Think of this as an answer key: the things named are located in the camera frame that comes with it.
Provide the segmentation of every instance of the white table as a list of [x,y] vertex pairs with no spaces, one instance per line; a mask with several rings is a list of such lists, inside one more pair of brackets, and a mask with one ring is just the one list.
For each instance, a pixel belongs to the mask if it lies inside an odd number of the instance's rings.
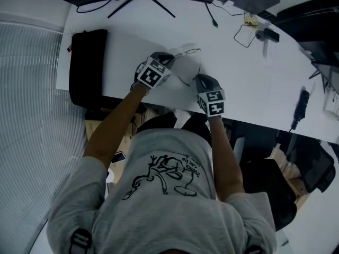
[[[263,42],[255,39],[249,48],[244,48],[233,39],[243,23],[243,16],[230,16],[210,5],[219,24],[216,29],[203,3],[159,1],[176,15],[175,19],[151,0],[134,0],[110,19],[107,16],[123,1],[112,1],[106,7],[86,14],[76,13],[76,7],[72,6],[60,47],[57,88],[68,90],[71,53],[66,49],[71,44],[72,35],[84,30],[107,29],[104,96],[124,98],[133,82],[136,67],[155,51],[175,55],[181,50],[201,48],[200,73],[216,78],[225,90],[224,117],[288,131],[301,88],[305,86],[311,92],[315,84],[306,118],[299,122],[294,132],[329,142],[339,140],[339,122],[322,114],[325,95],[321,77],[308,80],[315,69],[293,38],[270,25],[280,34],[280,42],[275,45],[271,63],[267,63],[262,54]],[[98,4],[84,9],[95,8]],[[253,35],[254,30],[243,27],[237,39],[248,44]],[[200,54],[197,52],[177,60],[173,71],[187,81],[198,73],[199,63]],[[144,102],[202,112],[194,90],[194,86],[185,86],[173,75],[161,87],[152,90]]]

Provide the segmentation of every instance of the black pants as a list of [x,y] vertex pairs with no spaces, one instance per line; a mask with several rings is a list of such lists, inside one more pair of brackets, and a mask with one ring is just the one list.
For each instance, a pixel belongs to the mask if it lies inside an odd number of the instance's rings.
[[[159,128],[173,128],[177,118],[173,112],[169,112],[162,116],[154,117],[146,121],[139,127],[138,133],[147,129],[159,129]],[[204,138],[211,146],[211,133],[206,126],[207,116],[205,114],[194,114],[186,121],[185,125],[181,128],[183,130],[195,133]]]

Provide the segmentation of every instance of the white t-shirt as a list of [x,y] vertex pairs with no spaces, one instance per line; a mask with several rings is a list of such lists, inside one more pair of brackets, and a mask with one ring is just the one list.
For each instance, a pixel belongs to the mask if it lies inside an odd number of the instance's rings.
[[92,234],[90,253],[238,254],[253,244],[274,253],[267,194],[239,193],[217,201],[211,159],[211,147],[194,133],[140,132],[120,181],[104,201],[103,164],[82,158],[50,211],[52,250],[68,253],[73,232],[85,228]]

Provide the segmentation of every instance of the cartoon drawing on shirt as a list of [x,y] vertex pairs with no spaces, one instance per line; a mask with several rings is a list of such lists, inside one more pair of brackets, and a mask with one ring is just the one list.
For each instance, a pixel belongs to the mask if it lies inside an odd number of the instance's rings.
[[[128,191],[124,198],[129,199],[130,196],[138,189],[138,187],[143,182],[153,182],[155,178],[158,178],[161,182],[162,190],[164,195],[168,195],[167,192],[167,183],[166,179],[175,179],[181,180],[183,178],[183,173],[185,171],[189,172],[182,164],[182,162],[175,157],[168,157],[168,155],[163,155],[158,157],[151,156],[152,162],[149,163],[148,174],[137,176],[133,180],[132,189]],[[194,179],[194,172],[191,173],[190,181],[183,186],[175,186],[174,190],[184,196],[196,196],[197,193],[188,188],[188,186],[192,183]]]

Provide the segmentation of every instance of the monitor stand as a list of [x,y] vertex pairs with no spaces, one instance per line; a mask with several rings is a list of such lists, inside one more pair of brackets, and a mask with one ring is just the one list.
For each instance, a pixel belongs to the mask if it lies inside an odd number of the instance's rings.
[[[107,16],[107,18],[112,17],[116,12],[118,12],[119,10],[121,10],[124,6],[126,6],[127,4],[131,3],[133,0],[127,0],[124,3],[122,3],[115,11],[113,11],[110,15]],[[173,18],[175,18],[175,15],[170,12],[167,8],[165,8],[162,4],[160,4],[157,0],[152,0],[154,3],[156,3],[158,6],[160,6],[163,10],[165,10],[170,16],[172,16]]]

